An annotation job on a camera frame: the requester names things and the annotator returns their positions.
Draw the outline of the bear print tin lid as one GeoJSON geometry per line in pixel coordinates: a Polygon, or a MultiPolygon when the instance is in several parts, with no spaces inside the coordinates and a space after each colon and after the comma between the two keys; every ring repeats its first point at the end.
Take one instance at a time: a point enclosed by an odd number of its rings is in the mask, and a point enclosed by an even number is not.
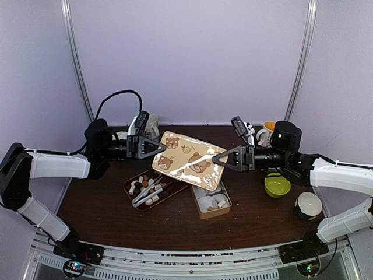
{"type": "Polygon", "coordinates": [[[166,150],[154,157],[153,170],[208,191],[218,188],[224,167],[212,159],[224,148],[171,131],[163,133],[161,143],[166,150]]]}

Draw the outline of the white handled metal tongs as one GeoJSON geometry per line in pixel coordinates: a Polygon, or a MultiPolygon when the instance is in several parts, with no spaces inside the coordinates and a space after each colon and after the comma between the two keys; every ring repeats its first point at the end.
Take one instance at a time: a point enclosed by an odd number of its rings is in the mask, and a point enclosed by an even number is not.
{"type": "Polygon", "coordinates": [[[153,180],[151,184],[149,184],[145,189],[143,189],[140,194],[132,200],[132,206],[137,208],[147,200],[152,199],[154,196],[158,195],[163,191],[163,187],[155,190],[154,192],[150,192],[150,190],[154,190],[155,186],[160,184],[160,181],[163,179],[163,176],[159,176],[156,180],[153,180]]]}

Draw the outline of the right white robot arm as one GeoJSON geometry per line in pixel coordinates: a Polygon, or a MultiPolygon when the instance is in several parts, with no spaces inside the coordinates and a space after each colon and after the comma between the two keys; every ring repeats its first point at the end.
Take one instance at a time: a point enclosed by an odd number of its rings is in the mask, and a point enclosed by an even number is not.
{"type": "Polygon", "coordinates": [[[214,156],[213,163],[238,172],[279,169],[285,179],[298,186],[337,188],[368,196],[361,204],[316,223],[310,236],[299,244],[298,251],[303,257],[312,257],[321,248],[321,242],[328,243],[372,226],[372,166],[299,152],[302,131],[289,121],[275,123],[268,148],[254,140],[240,117],[232,118],[231,123],[245,145],[214,156]]]}

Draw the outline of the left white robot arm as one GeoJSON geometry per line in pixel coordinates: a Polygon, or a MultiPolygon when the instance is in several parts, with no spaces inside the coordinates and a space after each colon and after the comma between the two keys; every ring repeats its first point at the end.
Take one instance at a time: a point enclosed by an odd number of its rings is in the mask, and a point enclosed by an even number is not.
{"type": "Polygon", "coordinates": [[[138,134],[145,124],[136,117],[134,133],[121,139],[106,120],[98,118],[85,130],[83,152],[46,152],[13,143],[1,162],[1,206],[42,229],[71,259],[80,258],[84,247],[79,235],[32,195],[29,182],[54,177],[97,180],[111,160],[145,159],[164,152],[164,144],[138,134]]]}

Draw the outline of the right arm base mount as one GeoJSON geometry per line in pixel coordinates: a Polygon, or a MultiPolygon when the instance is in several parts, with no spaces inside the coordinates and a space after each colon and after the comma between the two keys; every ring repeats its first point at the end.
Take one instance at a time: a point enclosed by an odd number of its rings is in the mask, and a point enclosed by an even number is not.
{"type": "Polygon", "coordinates": [[[321,271],[320,256],[327,254],[329,248],[325,244],[311,245],[303,241],[282,245],[279,254],[283,264],[295,264],[300,275],[310,278],[321,271]]]}

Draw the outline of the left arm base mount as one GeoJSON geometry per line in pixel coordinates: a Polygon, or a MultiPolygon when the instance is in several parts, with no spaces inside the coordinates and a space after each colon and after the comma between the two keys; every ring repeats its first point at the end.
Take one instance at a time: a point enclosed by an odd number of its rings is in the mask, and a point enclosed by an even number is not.
{"type": "Polygon", "coordinates": [[[78,243],[78,250],[71,253],[61,245],[55,245],[53,253],[66,258],[62,265],[62,272],[70,279],[81,277],[94,265],[100,265],[104,255],[104,248],[97,245],[78,243]]]}

